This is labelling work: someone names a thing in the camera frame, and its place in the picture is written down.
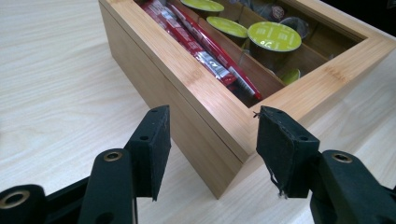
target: table surface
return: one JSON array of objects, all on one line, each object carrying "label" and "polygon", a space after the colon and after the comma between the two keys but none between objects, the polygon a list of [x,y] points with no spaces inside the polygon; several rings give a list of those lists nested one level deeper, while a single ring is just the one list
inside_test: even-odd
[{"label": "table surface", "polygon": [[[0,191],[46,194],[90,174],[123,147],[149,110],[111,57],[97,1],[2,0]],[[359,157],[396,185],[396,51],[307,128],[320,150]],[[280,199],[261,167],[217,200],[172,142],[158,202],[138,199],[140,223],[312,223],[308,199]]]}]

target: wooden box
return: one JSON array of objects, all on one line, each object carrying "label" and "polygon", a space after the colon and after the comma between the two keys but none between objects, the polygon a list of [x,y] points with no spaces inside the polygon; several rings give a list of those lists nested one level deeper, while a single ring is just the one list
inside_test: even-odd
[{"label": "wooden box", "polygon": [[[199,20],[264,97],[260,102],[242,102],[136,2],[99,2],[114,59],[148,106],[170,105],[172,138],[217,198],[262,165],[255,150],[258,119],[253,118],[261,105],[279,108],[309,124],[396,47],[392,37],[320,1],[277,1],[290,15],[307,20],[311,29],[284,66],[285,70],[300,66],[304,76],[285,86],[205,20]],[[247,7],[220,2],[225,6],[222,17],[245,26],[262,20]]]}]

